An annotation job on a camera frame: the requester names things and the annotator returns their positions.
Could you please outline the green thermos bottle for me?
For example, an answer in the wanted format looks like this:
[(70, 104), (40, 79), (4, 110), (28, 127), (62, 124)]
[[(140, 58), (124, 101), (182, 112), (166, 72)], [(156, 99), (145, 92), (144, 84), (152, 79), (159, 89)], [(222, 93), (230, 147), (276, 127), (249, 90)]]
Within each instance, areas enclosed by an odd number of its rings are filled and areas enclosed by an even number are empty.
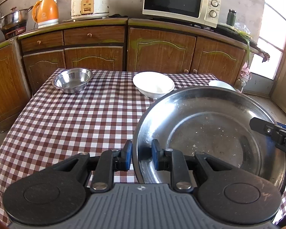
[(237, 12), (233, 9), (229, 9), (226, 19), (226, 24), (234, 26)]

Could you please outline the white rice cooker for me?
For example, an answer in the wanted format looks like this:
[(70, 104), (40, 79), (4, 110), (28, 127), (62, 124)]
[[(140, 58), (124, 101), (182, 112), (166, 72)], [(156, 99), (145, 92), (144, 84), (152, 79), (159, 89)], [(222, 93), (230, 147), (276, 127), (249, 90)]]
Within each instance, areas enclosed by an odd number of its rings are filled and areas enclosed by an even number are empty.
[(109, 16), (109, 0), (70, 0), (71, 19), (85, 20)]

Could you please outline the wooden kitchen cabinet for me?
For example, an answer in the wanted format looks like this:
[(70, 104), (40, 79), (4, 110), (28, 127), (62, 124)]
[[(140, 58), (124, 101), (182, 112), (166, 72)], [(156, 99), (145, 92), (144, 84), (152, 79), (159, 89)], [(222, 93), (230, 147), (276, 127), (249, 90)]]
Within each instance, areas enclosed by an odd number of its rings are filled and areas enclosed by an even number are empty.
[(0, 132), (59, 68), (214, 74), (234, 85), (247, 44), (199, 29), (144, 19), (97, 19), (33, 30), (0, 43)]

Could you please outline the small steel bowl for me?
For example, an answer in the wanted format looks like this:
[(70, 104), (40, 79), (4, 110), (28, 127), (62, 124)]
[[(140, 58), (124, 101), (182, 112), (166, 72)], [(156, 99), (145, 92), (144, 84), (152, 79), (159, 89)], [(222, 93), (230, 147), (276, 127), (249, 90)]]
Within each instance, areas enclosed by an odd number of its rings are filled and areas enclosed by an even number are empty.
[(84, 90), (92, 79), (92, 72), (86, 68), (67, 69), (56, 75), (52, 85), (65, 94), (75, 94)]

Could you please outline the medium steel plate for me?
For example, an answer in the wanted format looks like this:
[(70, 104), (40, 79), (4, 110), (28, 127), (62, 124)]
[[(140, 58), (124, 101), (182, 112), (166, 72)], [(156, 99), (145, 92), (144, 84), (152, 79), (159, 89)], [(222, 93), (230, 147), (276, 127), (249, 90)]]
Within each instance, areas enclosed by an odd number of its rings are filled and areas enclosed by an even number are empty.
[(168, 183), (169, 173), (156, 171), (151, 142), (186, 156), (205, 152), (233, 166), (286, 187), (286, 154), (270, 139), (250, 129), (250, 120), (274, 118), (255, 100), (211, 86), (176, 90), (154, 102), (140, 118), (133, 136), (133, 166), (141, 184)]

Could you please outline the white ceramic bowl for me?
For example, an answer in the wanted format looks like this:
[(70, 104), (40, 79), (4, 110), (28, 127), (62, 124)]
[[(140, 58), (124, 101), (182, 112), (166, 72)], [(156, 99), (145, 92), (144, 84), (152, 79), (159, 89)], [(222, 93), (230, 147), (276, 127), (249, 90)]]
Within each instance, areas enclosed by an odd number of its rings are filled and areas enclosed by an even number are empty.
[(175, 88), (174, 81), (159, 72), (145, 71), (133, 77), (133, 84), (146, 97), (158, 99)]

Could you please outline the black induction cooker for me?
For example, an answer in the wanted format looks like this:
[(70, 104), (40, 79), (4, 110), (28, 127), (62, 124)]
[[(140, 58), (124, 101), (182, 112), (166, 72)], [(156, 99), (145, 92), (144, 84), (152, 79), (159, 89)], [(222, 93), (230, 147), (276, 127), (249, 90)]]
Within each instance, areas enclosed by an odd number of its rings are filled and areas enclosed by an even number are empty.
[(240, 31), (239, 29), (228, 25), (226, 23), (218, 23), (214, 32), (219, 33), (221, 35), (227, 36), (229, 38), (242, 41), (242, 40), (251, 40), (252, 36), (244, 31)]

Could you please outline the pink cloth on shelf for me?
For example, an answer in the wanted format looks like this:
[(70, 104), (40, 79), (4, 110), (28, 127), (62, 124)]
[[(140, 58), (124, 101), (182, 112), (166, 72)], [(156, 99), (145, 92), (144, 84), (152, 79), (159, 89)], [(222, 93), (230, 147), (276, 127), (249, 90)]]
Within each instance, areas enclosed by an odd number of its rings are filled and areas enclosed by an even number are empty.
[(251, 78), (252, 78), (252, 74), (250, 72), (250, 68), (249, 68), (247, 62), (245, 62), (241, 68), (241, 71), (239, 74), (239, 79), (240, 79), (241, 83), (245, 83), (245, 85), (246, 85)]

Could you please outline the orange electric kettle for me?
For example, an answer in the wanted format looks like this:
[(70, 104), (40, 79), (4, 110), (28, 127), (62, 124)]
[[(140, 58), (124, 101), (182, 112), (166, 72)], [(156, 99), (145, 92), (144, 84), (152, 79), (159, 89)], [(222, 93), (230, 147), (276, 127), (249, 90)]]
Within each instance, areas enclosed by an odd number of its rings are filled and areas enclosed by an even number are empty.
[(32, 18), (38, 28), (57, 25), (59, 23), (57, 0), (37, 1), (32, 8)]

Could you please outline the steel pot on cooker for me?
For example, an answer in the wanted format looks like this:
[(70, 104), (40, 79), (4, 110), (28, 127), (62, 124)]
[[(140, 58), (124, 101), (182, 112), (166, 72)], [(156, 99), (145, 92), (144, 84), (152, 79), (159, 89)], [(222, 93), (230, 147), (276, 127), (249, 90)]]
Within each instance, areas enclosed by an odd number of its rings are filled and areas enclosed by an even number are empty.
[(17, 7), (12, 7), (11, 12), (0, 18), (0, 29), (4, 34), (5, 40), (13, 38), (26, 31), (29, 11), (33, 8), (18, 10)]

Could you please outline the blue patterned porcelain bowl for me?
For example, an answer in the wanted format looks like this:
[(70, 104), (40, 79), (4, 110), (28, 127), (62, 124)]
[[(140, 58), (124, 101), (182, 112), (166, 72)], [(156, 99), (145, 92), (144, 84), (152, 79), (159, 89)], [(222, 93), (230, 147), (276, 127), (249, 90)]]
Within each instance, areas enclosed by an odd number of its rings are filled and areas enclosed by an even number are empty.
[(220, 87), (220, 88), (224, 88), (227, 90), (235, 91), (235, 89), (230, 84), (220, 81), (220, 80), (212, 80), (209, 82), (208, 85), (212, 87)]

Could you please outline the cream microwave oven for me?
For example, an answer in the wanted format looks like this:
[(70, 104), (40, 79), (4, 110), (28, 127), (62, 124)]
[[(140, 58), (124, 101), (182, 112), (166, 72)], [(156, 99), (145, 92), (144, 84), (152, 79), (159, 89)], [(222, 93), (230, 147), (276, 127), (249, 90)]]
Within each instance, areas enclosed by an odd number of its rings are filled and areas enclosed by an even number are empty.
[(144, 0), (142, 14), (216, 28), (221, 0)]

